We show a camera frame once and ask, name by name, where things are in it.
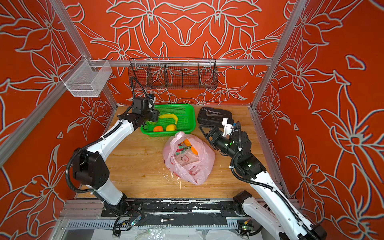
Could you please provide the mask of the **orange fruit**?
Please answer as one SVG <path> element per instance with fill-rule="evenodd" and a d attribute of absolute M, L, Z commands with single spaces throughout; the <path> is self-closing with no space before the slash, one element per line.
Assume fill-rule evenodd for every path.
<path fill-rule="evenodd" d="M 162 126 L 155 126 L 153 128 L 154 133 L 159 133 L 159 132 L 163 132 L 163 131 L 164 131 L 164 128 Z"/>
<path fill-rule="evenodd" d="M 190 142 L 188 139 L 184 140 L 184 141 L 183 141 L 183 144 L 184 144 L 185 147 L 186 147 L 187 149 L 189 149 L 194 155 L 196 155 L 196 156 L 198 155 L 197 150 L 192 146 L 191 142 Z"/>

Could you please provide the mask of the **yellow lemon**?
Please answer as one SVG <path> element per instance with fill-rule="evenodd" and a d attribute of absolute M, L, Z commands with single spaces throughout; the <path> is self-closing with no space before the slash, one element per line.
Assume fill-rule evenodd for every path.
<path fill-rule="evenodd" d="M 166 132 L 174 132 L 177 131 L 177 126 L 175 124 L 169 124 L 166 127 Z"/>

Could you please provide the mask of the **pink plastic bag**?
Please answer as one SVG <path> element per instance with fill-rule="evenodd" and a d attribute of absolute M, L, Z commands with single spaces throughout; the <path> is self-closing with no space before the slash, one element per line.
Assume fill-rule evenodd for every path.
<path fill-rule="evenodd" d="M 175 155 L 178 144 L 183 144 L 186 139 L 197 150 L 197 156 L 189 149 L 183 154 Z M 163 159 L 166 168 L 172 174 L 194 185 L 202 185 L 212 172 L 215 153 L 197 136 L 178 132 L 166 142 L 163 149 Z"/>

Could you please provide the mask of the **red watermelon slice toy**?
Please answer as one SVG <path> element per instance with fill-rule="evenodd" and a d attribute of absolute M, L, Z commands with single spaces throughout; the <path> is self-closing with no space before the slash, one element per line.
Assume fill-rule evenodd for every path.
<path fill-rule="evenodd" d="M 177 147 L 177 150 L 175 152 L 175 155 L 178 156 L 180 154 L 183 154 L 188 149 L 190 149 L 190 146 L 187 146 L 185 144 L 178 144 L 178 147 Z"/>

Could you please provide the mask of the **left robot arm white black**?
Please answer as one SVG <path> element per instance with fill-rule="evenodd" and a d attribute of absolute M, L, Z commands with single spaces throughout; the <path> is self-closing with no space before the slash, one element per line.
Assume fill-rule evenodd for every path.
<path fill-rule="evenodd" d="M 68 187 L 75 193 L 94 194 L 116 216 L 125 217 L 134 212 L 127 196 L 112 183 L 106 160 L 127 136 L 148 121 L 157 122 L 159 115 L 153 94 L 134 96 L 132 104 L 118 115 L 111 129 L 96 141 L 74 151 L 65 170 Z"/>

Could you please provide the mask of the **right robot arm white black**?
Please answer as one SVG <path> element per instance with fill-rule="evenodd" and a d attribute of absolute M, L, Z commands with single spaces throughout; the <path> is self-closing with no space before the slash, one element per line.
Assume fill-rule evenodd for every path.
<path fill-rule="evenodd" d="M 234 197 L 241 213 L 260 224 L 275 240 L 324 240 L 327 232 L 321 225 L 312 224 L 277 187 L 265 166 L 251 151 L 252 142 L 241 129 L 241 123 L 223 127 L 200 125 L 205 139 L 221 155 L 231 158 L 229 169 L 235 178 L 249 184 L 267 204 L 263 207 L 247 191 Z"/>

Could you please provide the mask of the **yellow banana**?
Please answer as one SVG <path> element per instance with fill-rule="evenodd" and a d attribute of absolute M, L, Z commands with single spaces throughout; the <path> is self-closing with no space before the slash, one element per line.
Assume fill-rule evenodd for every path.
<path fill-rule="evenodd" d="M 162 114 L 159 115 L 159 119 L 173 119 L 175 121 L 175 125 L 178 123 L 178 117 L 174 114 Z"/>

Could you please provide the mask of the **green plastic basket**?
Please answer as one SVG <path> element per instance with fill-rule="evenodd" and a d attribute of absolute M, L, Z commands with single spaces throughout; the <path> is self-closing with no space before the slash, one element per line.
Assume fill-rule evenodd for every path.
<path fill-rule="evenodd" d="M 156 123 L 149 121 L 141 127 L 141 132 L 152 138 L 171 137 L 178 132 L 190 134 L 196 127 L 195 109 L 189 104 L 156 105 L 159 119 Z"/>

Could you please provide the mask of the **black tool case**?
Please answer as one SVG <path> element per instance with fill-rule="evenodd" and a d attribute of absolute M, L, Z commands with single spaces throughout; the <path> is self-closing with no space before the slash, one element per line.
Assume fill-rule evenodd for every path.
<path fill-rule="evenodd" d="M 223 128 L 223 119 L 228 119 L 227 124 L 233 124 L 233 115 L 230 111 L 203 107 L 199 110 L 197 121 L 200 125 Z"/>

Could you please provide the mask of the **clear plastic wall bin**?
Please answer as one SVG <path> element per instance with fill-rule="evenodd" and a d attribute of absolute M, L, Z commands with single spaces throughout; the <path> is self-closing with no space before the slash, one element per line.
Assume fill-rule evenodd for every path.
<path fill-rule="evenodd" d="M 99 97 L 111 74 L 108 61 L 95 67 L 90 61 L 82 60 L 65 71 L 60 79 L 74 97 Z"/>

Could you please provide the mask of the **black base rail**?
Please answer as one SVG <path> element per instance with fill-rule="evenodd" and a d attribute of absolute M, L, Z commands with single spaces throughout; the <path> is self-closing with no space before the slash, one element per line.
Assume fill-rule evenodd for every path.
<path fill-rule="evenodd" d="M 232 199 L 130 199 L 128 205 L 134 211 L 121 217 L 118 223 L 128 220 L 131 224 L 141 217 L 134 229 L 160 226 L 237 229 L 252 223 Z"/>

